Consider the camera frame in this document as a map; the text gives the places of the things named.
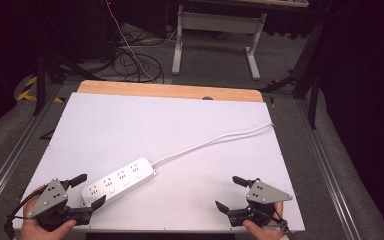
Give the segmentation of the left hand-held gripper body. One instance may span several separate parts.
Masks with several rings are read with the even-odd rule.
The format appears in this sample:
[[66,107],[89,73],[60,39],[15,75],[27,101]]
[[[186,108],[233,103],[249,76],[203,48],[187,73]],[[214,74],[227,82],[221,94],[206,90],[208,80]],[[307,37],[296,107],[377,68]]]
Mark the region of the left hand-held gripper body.
[[77,226],[87,225],[91,220],[93,209],[71,208],[67,205],[69,181],[53,178],[39,191],[40,196],[28,211],[28,218],[36,219],[47,231],[54,231],[69,220],[75,220]]

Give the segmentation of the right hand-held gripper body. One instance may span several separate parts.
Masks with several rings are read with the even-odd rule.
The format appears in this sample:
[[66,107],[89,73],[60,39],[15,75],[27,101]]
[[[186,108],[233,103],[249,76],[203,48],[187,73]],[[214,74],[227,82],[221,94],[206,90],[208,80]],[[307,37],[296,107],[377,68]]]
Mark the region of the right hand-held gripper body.
[[290,201],[293,197],[260,179],[247,180],[249,192],[246,194],[248,206],[243,209],[228,211],[227,217],[232,227],[243,225],[250,220],[262,228],[287,228],[288,222],[282,217],[276,225],[271,225],[275,213],[275,203]]

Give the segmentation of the white power strip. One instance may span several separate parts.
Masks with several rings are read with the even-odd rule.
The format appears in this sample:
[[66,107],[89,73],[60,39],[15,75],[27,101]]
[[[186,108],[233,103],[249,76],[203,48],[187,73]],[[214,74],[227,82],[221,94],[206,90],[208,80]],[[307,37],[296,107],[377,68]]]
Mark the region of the white power strip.
[[158,171],[147,158],[139,158],[85,186],[81,191],[83,205],[90,207],[102,197],[105,197],[105,205],[108,205],[157,174]]

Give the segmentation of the person's left hand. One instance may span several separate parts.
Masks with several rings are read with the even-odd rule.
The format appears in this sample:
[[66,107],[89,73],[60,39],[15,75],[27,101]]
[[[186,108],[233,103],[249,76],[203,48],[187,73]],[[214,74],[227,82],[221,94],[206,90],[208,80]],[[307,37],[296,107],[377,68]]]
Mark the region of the person's left hand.
[[75,225],[75,220],[69,220],[54,231],[47,231],[38,224],[36,219],[24,219],[21,240],[63,240]]

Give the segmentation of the person's right hand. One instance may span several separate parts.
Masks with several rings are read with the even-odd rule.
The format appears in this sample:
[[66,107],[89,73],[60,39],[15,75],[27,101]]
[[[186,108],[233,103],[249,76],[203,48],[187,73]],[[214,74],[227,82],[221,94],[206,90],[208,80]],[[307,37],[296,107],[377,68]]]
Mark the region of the person's right hand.
[[[275,213],[273,220],[270,222],[271,225],[276,225],[277,220],[283,217],[283,203],[275,203]],[[250,220],[244,220],[243,226],[257,239],[257,240],[281,240],[285,233],[283,230],[271,230],[261,228]]]

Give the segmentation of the white board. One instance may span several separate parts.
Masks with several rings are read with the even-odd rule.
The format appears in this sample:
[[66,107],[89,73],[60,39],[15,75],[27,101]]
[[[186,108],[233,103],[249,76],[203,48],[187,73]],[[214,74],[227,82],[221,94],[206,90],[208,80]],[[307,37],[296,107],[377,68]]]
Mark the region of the white board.
[[87,174],[89,183],[144,157],[158,174],[94,212],[87,231],[231,233],[215,202],[246,206],[233,176],[294,192],[263,102],[74,93],[27,187]]

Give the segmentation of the black metal stand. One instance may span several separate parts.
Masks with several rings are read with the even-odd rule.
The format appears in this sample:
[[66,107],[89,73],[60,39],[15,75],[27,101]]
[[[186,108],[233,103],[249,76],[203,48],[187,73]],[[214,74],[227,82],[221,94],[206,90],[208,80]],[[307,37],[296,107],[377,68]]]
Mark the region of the black metal stand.
[[263,93],[270,93],[295,82],[296,86],[292,91],[292,96],[295,99],[303,99],[308,92],[311,92],[307,119],[313,129],[316,128],[315,118],[320,89],[319,67],[316,64],[315,51],[318,47],[324,23],[325,21],[322,19],[317,21],[290,75],[261,89]]
[[46,77],[61,84],[65,71],[96,79],[95,70],[82,67],[86,60],[109,55],[100,0],[32,0],[30,18],[37,53],[37,103],[45,106]]

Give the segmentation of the yellow black floor tape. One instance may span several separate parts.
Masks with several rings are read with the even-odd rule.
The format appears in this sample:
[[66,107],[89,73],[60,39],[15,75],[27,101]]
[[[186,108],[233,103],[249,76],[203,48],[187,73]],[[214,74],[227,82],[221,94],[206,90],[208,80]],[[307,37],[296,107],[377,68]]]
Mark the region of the yellow black floor tape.
[[32,76],[24,85],[23,89],[21,90],[20,94],[17,96],[17,100],[26,100],[26,101],[33,101],[35,102],[37,100],[36,95],[31,95],[30,92],[33,88],[33,86],[37,82],[37,77]]

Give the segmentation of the wooden table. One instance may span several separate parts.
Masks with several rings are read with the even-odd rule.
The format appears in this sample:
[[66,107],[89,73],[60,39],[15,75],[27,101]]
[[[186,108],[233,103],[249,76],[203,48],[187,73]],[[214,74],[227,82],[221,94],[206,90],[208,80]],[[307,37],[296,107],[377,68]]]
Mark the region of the wooden table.
[[205,86],[109,82],[97,80],[83,81],[79,85],[78,92],[106,95],[167,97],[240,102],[263,101],[262,94],[257,90]]

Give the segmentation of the aluminium floor rail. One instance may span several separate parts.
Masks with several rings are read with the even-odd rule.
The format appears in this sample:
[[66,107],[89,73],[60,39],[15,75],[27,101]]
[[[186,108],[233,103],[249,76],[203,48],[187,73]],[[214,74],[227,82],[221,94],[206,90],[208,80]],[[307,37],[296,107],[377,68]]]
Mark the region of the aluminium floor rail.
[[303,100],[296,100],[295,104],[304,121],[306,131],[310,135],[311,143],[313,149],[315,150],[316,160],[321,171],[321,175],[324,179],[325,186],[327,187],[335,211],[341,222],[342,228],[346,235],[346,239],[361,240],[359,231],[357,230],[354,219],[351,216],[350,209],[347,205],[346,199],[344,198],[343,192],[340,189],[326,152],[322,146],[320,137],[317,131],[313,129],[309,123],[306,105]]
[[61,85],[49,87],[45,104],[36,115],[33,114],[36,104],[22,101],[0,119],[0,195],[61,88]]

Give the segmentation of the white metal desk frame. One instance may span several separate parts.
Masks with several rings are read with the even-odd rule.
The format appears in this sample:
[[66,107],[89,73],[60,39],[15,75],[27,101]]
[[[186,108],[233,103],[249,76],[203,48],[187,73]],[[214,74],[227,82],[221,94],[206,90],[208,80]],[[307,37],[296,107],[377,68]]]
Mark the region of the white metal desk frame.
[[182,59],[182,32],[186,30],[219,31],[239,34],[252,34],[253,41],[250,46],[244,49],[249,69],[254,80],[260,79],[260,72],[255,60],[255,51],[267,15],[261,14],[258,18],[247,18],[226,15],[214,15],[204,13],[189,13],[184,11],[184,6],[178,7],[176,28],[176,45],[172,64],[172,74],[178,75]]

